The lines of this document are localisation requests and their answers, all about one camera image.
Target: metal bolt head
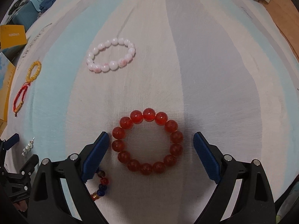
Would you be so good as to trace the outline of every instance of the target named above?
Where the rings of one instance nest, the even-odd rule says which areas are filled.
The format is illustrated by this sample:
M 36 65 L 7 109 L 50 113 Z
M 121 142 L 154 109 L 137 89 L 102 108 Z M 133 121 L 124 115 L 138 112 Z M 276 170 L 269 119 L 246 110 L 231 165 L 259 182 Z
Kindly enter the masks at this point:
M 259 166 L 261 162 L 257 159 L 253 160 L 254 165 Z
M 48 162 L 49 162 L 49 159 L 48 159 L 48 158 L 45 158 L 44 160 L 41 161 L 41 163 L 42 163 L 43 165 L 46 165 Z
M 70 160 L 72 160 L 72 161 L 76 160 L 77 158 L 78 158 L 78 154 L 72 154 L 70 156 Z
M 231 155 L 225 155 L 225 156 L 224 156 L 224 159 L 225 159 L 226 161 L 231 161 L 231 160 L 233 160 L 233 157 L 232 157 Z

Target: pink and white bead bracelet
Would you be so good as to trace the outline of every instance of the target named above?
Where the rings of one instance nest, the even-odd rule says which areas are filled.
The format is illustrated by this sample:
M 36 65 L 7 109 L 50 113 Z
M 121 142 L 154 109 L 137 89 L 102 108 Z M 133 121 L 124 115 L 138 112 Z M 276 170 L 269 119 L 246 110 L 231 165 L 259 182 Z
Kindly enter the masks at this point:
M 124 45 L 129 48 L 128 53 L 125 55 L 124 58 L 119 59 L 118 61 L 110 61 L 109 63 L 104 64 L 95 64 L 94 58 L 100 51 L 109 48 L 111 45 Z M 87 55 L 86 63 L 88 65 L 88 69 L 90 71 L 94 71 L 95 73 L 100 73 L 101 71 L 107 72 L 110 69 L 115 71 L 118 67 L 122 68 L 127 63 L 129 63 L 133 56 L 135 55 L 135 45 L 134 43 L 130 42 L 128 39 L 123 38 L 113 38 L 112 40 L 107 40 L 105 43 L 100 43 L 97 47 L 94 47 L 92 52 L 89 52 Z

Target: red bead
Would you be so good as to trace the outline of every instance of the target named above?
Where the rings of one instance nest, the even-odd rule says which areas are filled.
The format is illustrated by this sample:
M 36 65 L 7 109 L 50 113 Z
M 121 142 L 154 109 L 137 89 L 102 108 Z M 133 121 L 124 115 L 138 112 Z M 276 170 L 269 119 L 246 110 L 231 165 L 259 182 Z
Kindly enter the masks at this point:
M 140 163 L 136 159 L 131 159 L 127 163 L 127 168 L 132 172 L 137 172 L 140 169 Z
M 170 140 L 172 143 L 181 143 L 184 139 L 183 133 L 180 131 L 176 131 L 170 134 Z
M 112 149 L 116 152 L 121 152 L 125 150 L 125 143 L 122 140 L 115 140 L 111 144 Z
M 150 175 L 152 173 L 152 166 L 149 163 L 144 163 L 140 167 L 140 172 L 143 175 Z
M 121 163 L 127 163 L 128 161 L 130 161 L 131 159 L 131 155 L 128 151 L 121 151 L 118 155 L 117 155 L 118 160 Z
M 130 117 L 122 117 L 121 120 L 119 121 L 119 125 L 125 129 L 131 129 L 133 127 L 133 121 L 130 119 Z
M 170 146 L 170 153 L 174 156 L 179 156 L 183 153 L 183 147 L 180 144 L 172 144 Z
M 156 116 L 156 112 L 151 109 L 151 108 L 147 108 L 143 111 L 143 118 L 146 120 L 146 121 L 153 121 L 155 119 L 155 116 Z
M 178 129 L 178 124 L 171 119 L 165 123 L 164 129 L 169 133 L 175 132 Z
M 166 169 L 165 164 L 161 161 L 155 162 L 152 168 L 155 173 L 163 173 Z
M 143 121 L 143 115 L 139 110 L 132 111 L 130 117 L 135 124 L 140 124 Z
M 155 121 L 158 125 L 165 125 L 167 118 L 167 114 L 164 112 L 159 112 L 156 114 Z
M 101 185 L 108 185 L 109 184 L 109 180 L 107 178 L 101 178 L 100 182 L 101 182 Z
M 173 155 L 167 155 L 163 160 L 164 164 L 168 167 L 172 167 L 176 164 L 176 157 Z
M 126 136 L 126 132 L 123 128 L 115 127 L 112 131 L 112 135 L 117 140 L 123 139 Z

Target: bed sheet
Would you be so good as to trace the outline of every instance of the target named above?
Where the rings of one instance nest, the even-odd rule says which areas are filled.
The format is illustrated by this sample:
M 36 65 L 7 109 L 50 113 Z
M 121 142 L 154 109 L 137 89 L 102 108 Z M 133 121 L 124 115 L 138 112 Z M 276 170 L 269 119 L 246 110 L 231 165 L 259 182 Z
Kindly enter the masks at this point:
M 40 60 L 42 69 L 17 118 L 10 105 L 4 136 L 17 132 L 20 143 L 7 155 L 9 169 L 26 161 L 21 151 L 32 137 L 40 161 L 59 161 L 102 131 L 111 134 L 132 110 L 150 107 L 178 122 L 183 155 L 164 174 L 146 177 L 129 172 L 108 149 L 100 166 L 111 183 L 96 204 L 109 223 L 194 223 L 216 186 L 193 149 L 197 131 L 236 160 L 260 159 L 275 200 L 299 173 L 298 62 L 259 3 L 70 0 L 59 14 L 18 62 L 11 102 L 31 63 Z M 117 71 L 90 72 L 87 52 L 114 37 L 135 43 L 133 61 Z M 111 47 L 95 62 L 124 55 L 123 47 Z M 128 131 L 126 143 L 134 158 L 154 163 L 168 153 L 169 136 L 143 122 Z M 90 193 L 97 186 L 96 176 L 87 182 Z

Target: blue gripper pad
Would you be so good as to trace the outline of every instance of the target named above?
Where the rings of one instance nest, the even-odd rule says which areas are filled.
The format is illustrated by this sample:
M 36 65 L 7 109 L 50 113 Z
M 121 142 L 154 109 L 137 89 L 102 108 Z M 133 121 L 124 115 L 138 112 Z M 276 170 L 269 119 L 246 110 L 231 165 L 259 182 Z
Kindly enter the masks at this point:
M 3 149 L 8 151 L 19 141 L 20 141 L 20 137 L 17 133 L 15 133 L 11 138 L 9 138 L 7 141 L 4 142 Z
M 81 180 L 83 183 L 86 183 L 88 179 L 92 179 L 95 175 L 95 172 L 109 147 L 109 135 L 106 132 L 103 132 L 95 143 L 92 151 L 82 164 Z
M 220 166 L 216 161 L 214 155 L 210 151 L 209 147 L 198 133 L 194 134 L 193 146 L 209 178 L 211 180 L 214 180 L 215 183 L 218 184 L 221 180 Z

